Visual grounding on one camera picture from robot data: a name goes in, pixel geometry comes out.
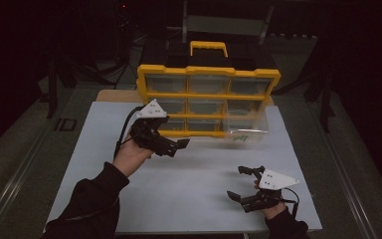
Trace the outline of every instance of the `cable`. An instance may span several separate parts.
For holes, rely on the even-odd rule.
[[[293,218],[296,218],[296,212],[297,212],[297,209],[298,209],[298,207],[299,207],[299,197],[297,196],[296,192],[294,192],[292,189],[287,188],[287,187],[284,188],[284,189],[286,189],[286,190],[292,192],[292,193],[296,196],[296,202],[293,201],[293,209],[292,209],[292,217],[293,217]]]
[[[122,142],[123,140],[123,136],[125,135],[125,131],[126,131],[126,127],[128,126],[128,123],[129,123],[129,120],[131,119],[132,115],[136,112],[139,112],[141,111],[142,109],[144,108],[144,106],[142,107],[136,107],[134,108],[128,115],[128,117],[126,117],[125,119],[125,123],[123,124],[123,128],[122,128],[122,132],[120,133],[120,136],[119,136],[119,140],[117,141],[116,143],[116,147],[114,149],[114,153],[113,153],[113,158],[116,157],[117,153],[119,152],[119,149],[120,149],[120,146],[123,145],[124,143],[126,143],[127,141],[130,141],[132,140],[133,138],[139,136],[141,134],[141,132],[139,132],[137,135],[135,135],[134,137],[131,137],[129,139],[127,139],[126,141]]]

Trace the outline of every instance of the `wrist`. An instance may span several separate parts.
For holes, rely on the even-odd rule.
[[[271,208],[263,209],[262,211],[265,214],[266,219],[271,220],[285,210],[287,210],[287,207],[283,202],[280,202],[278,205]]]
[[[130,177],[130,175],[132,174],[131,170],[129,169],[129,167],[126,165],[125,162],[115,159],[112,164],[126,177]]]

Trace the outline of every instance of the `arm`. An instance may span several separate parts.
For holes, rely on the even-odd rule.
[[[308,226],[303,221],[296,221],[284,203],[262,210],[266,224],[271,231],[269,239],[307,239]]]
[[[133,140],[123,144],[113,163],[106,162],[95,179],[77,183],[68,206],[56,221],[48,223],[42,238],[113,238],[119,192],[152,153]]]

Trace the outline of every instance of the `organizer handle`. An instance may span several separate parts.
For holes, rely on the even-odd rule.
[[[193,49],[221,49],[225,57],[228,57],[228,52],[226,51],[226,44],[223,42],[201,42],[201,41],[192,41],[190,42],[190,55],[193,54]]]

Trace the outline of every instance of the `dark background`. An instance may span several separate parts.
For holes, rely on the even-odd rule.
[[[181,26],[181,1],[115,3],[117,14],[124,14],[134,28],[151,36],[164,37],[166,25]],[[258,16],[256,10],[241,12],[237,1],[198,6],[191,4],[189,10],[202,15]],[[90,66],[96,59],[116,58],[119,19],[115,16],[109,0],[0,0],[0,135],[41,96],[37,82],[47,76],[50,53],[55,49]],[[312,21],[312,16],[319,20]],[[382,175],[382,1],[280,4],[269,31],[319,36],[303,74],[333,66],[333,89]]]

